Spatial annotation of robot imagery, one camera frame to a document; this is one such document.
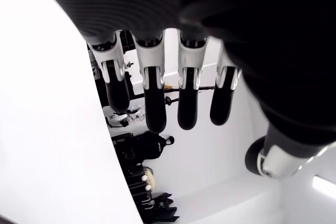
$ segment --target white wall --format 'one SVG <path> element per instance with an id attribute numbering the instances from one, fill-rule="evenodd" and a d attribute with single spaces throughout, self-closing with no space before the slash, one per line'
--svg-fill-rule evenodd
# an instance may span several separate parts
<path id="1" fill-rule="evenodd" d="M 180 224 L 283 223 L 280 183 L 244 173 L 175 199 Z"/>
<path id="2" fill-rule="evenodd" d="M 287 224 L 335 223 L 336 200 L 312 188 L 312 179 L 316 174 L 336 182 L 335 164 L 336 148 L 333 148 L 283 181 L 283 203 Z"/>
<path id="3" fill-rule="evenodd" d="M 54 0 L 0 3 L 0 215 L 19 224 L 142 223 L 85 41 Z"/>

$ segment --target black object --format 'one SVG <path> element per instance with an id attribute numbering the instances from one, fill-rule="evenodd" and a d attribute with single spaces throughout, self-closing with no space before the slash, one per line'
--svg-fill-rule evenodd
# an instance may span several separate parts
<path id="1" fill-rule="evenodd" d="M 223 125 L 229 119 L 234 93 L 234 90 L 231 90 L 234 73 L 235 67 L 227 67 L 223 87 L 215 86 L 210 109 L 210 119 L 215 125 Z"/>
<path id="2" fill-rule="evenodd" d="M 144 90 L 146 123 L 153 133 L 161 133 L 166 127 L 166 108 L 164 104 L 164 88 L 158 89 L 156 84 L 156 67 L 148 67 L 149 89 Z"/>
<path id="3" fill-rule="evenodd" d="M 177 121 L 184 130 L 191 130 L 197 122 L 198 90 L 194 89 L 194 68 L 187 68 L 186 87 L 180 89 Z"/>
<path id="4" fill-rule="evenodd" d="M 141 162 L 144 159 L 154 159 L 161 155 L 164 146 L 174 143 L 174 137 L 167 140 L 147 131 L 139 136 L 131 133 L 112 137 L 119 163 L 134 203 L 144 223 L 174 222 L 179 216 L 174 216 L 177 208 L 170 207 L 174 201 L 169 199 L 171 194 L 163 193 L 152 197 L 151 190 L 147 190 L 146 181 L 143 181 L 145 167 Z"/>
<path id="5" fill-rule="evenodd" d="M 146 159 L 160 157 L 166 145 L 172 145 L 174 137 L 167 140 L 158 134 L 147 131 L 141 135 L 127 137 L 124 141 L 117 141 L 114 145 L 121 167 L 134 166 Z"/>
<path id="6" fill-rule="evenodd" d="M 122 45 L 122 51 L 124 54 L 127 51 L 135 49 L 135 43 L 134 43 L 134 40 L 133 40 L 133 37 L 130 31 L 121 30 L 120 40 L 121 40 L 121 45 Z"/>
<path id="7" fill-rule="evenodd" d="M 264 143 L 265 143 L 265 137 L 261 137 L 258 140 L 256 140 L 248 149 L 245 155 L 245 166 L 246 168 L 256 174 L 260 175 L 257 167 L 257 158 L 259 155 L 259 152 L 264 148 Z"/>
<path id="8" fill-rule="evenodd" d="M 110 76 L 110 83 L 106 83 L 109 105 L 114 111 L 121 113 L 126 111 L 130 105 L 130 95 L 128 93 L 127 81 L 125 76 L 122 81 L 118 81 L 113 60 L 108 61 L 107 66 Z"/>

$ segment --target light fixture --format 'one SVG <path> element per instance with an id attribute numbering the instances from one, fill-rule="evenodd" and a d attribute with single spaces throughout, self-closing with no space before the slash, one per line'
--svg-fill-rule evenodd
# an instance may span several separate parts
<path id="1" fill-rule="evenodd" d="M 313 188 L 336 199 L 336 184 L 315 176 L 313 179 Z"/>

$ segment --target white panel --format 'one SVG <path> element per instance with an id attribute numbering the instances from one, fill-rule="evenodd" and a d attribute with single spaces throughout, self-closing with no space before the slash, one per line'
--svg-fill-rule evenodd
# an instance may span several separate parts
<path id="1" fill-rule="evenodd" d="M 85 41 L 54 0 L 0 3 L 0 214 L 19 224 L 142 223 Z"/>

